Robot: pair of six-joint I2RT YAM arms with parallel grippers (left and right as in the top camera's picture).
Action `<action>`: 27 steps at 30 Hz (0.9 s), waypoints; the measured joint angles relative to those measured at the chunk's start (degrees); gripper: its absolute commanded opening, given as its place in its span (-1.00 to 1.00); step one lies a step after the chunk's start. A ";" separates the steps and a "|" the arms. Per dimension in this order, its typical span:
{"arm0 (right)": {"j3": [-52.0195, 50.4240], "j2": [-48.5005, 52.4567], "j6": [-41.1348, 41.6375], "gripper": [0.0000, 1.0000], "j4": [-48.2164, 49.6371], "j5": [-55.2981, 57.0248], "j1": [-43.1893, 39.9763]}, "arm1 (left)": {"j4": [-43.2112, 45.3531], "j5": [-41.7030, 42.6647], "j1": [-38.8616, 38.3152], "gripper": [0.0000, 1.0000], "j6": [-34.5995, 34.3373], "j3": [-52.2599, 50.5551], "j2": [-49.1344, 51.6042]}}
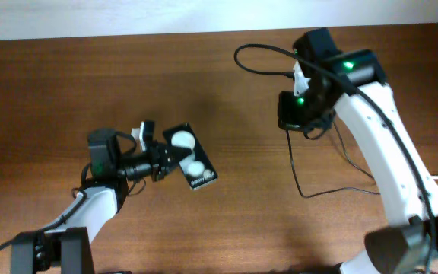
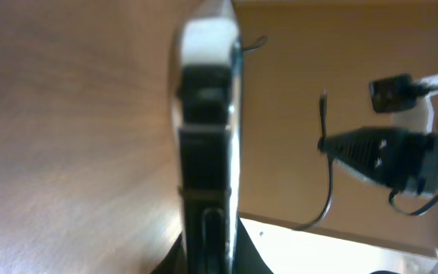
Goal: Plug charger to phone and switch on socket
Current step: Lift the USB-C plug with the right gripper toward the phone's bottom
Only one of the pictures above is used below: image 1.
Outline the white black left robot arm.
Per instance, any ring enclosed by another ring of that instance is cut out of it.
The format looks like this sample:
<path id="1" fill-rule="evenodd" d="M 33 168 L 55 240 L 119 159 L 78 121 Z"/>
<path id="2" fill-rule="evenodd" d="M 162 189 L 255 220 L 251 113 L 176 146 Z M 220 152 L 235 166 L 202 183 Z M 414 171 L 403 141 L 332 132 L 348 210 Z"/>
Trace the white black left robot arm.
<path id="1" fill-rule="evenodd" d="M 152 142 L 140 154 L 122 153 L 114 142 L 90 143 L 90 174 L 83 174 L 74 202 L 52 223 L 18 234 L 11 242 L 12 273 L 93 273 L 90 244 L 122 208 L 130 181 L 162 180 L 190 156 L 188 148 Z"/>

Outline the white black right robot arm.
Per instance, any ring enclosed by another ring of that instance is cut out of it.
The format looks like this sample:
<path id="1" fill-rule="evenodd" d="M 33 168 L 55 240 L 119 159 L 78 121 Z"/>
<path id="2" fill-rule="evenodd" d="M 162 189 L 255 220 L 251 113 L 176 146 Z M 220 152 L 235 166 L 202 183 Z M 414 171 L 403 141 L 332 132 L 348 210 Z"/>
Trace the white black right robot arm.
<path id="1" fill-rule="evenodd" d="M 306 32 L 287 52 L 292 91 L 278 97 L 278 126 L 316 140 L 340 119 L 353 135 L 382 199 L 388 226 L 366 234 L 351 260 L 320 273 L 428 273 L 438 259 L 438 185 L 398 114 L 369 49 L 344 53 L 329 31 Z"/>

